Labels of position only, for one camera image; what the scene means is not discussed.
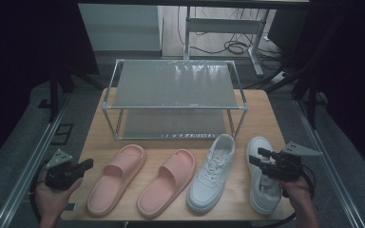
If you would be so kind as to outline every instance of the light wood surface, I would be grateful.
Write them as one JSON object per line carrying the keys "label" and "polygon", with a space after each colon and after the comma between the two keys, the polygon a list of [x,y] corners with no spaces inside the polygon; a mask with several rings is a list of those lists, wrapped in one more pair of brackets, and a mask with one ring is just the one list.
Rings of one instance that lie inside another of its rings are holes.
{"label": "light wood surface", "polygon": [[[136,206],[137,199],[145,187],[156,177],[159,166],[180,148],[193,153],[197,162],[197,173],[202,168],[203,161],[213,141],[199,140],[145,140],[145,141],[116,141],[113,139],[105,115],[101,109],[106,91],[88,132],[86,143],[82,151],[80,162],[86,159],[94,160],[94,167],[85,173],[82,186],[71,196],[69,202],[75,203],[74,211],[65,211],[62,219],[70,220],[145,220]],[[286,144],[281,135],[275,114],[266,93],[262,90],[244,90],[250,107],[236,138],[236,154],[223,195],[218,204],[205,215],[196,215],[186,206],[186,194],[190,184],[170,204],[170,206],[156,220],[255,220],[255,219],[285,219],[293,213],[288,199],[282,198],[277,210],[269,217],[256,213],[249,204],[251,189],[251,175],[248,170],[245,148],[251,138],[263,136],[267,138],[275,151],[280,151]],[[147,159],[134,180],[128,185],[114,210],[107,216],[95,218],[86,209],[87,199],[95,182],[101,177],[103,168],[127,144],[142,146]]]}

